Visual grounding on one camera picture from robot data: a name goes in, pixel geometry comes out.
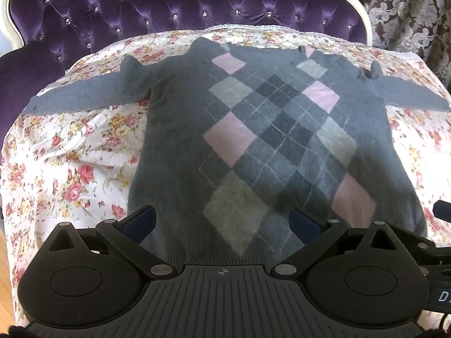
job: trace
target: metal screw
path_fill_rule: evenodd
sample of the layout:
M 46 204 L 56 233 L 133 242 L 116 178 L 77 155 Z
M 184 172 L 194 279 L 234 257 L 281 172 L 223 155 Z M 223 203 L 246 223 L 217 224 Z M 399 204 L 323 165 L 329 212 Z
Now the metal screw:
M 274 270 L 282 276 L 289 276 L 297 271 L 296 267 L 291 264 L 279 264 Z
M 156 276 L 165 276 L 172 272 L 172 267 L 167 264 L 157 264 L 150 268 L 150 272 Z
M 423 273 L 423 276 L 427 276 L 429 274 L 429 270 L 424 267 L 420 267 L 421 272 Z

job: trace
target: floral fabric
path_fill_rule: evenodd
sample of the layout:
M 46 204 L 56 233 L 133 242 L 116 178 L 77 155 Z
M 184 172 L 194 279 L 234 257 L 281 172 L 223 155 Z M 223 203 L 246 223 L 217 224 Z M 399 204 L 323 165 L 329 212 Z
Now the floral fabric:
M 223 27 L 209 31 L 155 33 L 116 42 L 79 60 L 53 87 L 119 69 L 130 54 L 143 64 L 185 53 L 198 37 L 219 43 L 272 48 L 310 45 L 341 54 L 370 68 L 377 59 L 386 75 L 428 87 L 450 100 L 441 82 L 414 54 L 397 54 L 316 33 L 269 28 Z M 428 219 L 428 234 L 446 245 L 451 229 L 434 220 L 432 205 L 451 199 L 451 176 L 443 171 L 451 156 L 451 114 L 388 107 L 393 141 Z M 45 238 L 59 222 L 90 228 L 127 214 L 130 183 L 144 139 L 147 103 L 113 106 L 64 115 L 24 116 L 8 132 L 2 149 L 1 195 L 17 324 L 27 323 L 17 300 L 17 284 Z M 424 312 L 424 327 L 440 315 Z
M 451 0 L 360 0 L 373 24 L 375 47 L 414 52 L 451 84 Z

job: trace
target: headboard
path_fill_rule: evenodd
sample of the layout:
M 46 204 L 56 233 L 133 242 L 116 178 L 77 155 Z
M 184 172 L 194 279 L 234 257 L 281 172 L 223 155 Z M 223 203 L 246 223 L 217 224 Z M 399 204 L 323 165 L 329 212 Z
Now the headboard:
M 220 24 L 281 25 L 371 44 L 358 0 L 0 0 L 15 51 L 0 58 L 0 138 L 31 96 L 121 39 Z

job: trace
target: bed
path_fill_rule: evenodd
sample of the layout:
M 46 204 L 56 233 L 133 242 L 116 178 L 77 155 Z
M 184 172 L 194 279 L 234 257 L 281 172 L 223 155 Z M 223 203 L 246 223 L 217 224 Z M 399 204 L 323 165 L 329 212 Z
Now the bed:
M 124 55 L 144 65 L 186 53 L 199 37 L 260 48 L 308 46 L 429 88 L 450 100 L 414 54 L 372 48 L 358 0 L 1 0 L 2 32 L 14 51 L 0 58 L 1 195 L 16 322 L 26 324 L 17 284 L 53 227 L 93 227 L 127 214 L 127 195 L 145 134 L 147 101 L 58 116 L 19 116 L 30 98 L 117 72 Z M 451 199 L 436 164 L 451 154 L 448 113 L 387 107 L 393 143 L 428 222 L 449 231 L 432 205 Z M 424 327 L 439 316 L 425 312 Z

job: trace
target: purple velvet upholstery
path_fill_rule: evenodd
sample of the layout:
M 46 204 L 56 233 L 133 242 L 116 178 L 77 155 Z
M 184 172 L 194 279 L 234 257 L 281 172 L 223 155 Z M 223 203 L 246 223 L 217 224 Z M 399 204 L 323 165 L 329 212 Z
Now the purple velvet upholstery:
M 345 0 L 11 0 L 10 12 L 25 46 L 0 58 L 1 139 L 31 96 L 120 39 L 232 23 L 366 42 L 362 19 Z

